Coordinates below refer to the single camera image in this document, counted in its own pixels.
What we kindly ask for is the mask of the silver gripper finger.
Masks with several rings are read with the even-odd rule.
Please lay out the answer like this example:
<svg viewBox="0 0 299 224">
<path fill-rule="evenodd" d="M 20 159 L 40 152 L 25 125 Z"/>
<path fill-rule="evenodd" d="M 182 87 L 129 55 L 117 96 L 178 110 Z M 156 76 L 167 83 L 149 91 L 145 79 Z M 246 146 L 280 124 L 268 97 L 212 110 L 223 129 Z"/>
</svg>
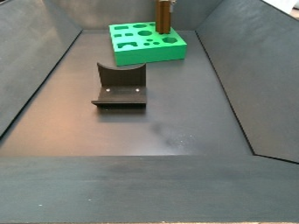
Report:
<svg viewBox="0 0 299 224">
<path fill-rule="evenodd" d="M 176 0 L 169 0 L 169 12 L 173 12 L 173 6 L 176 4 Z"/>
</svg>

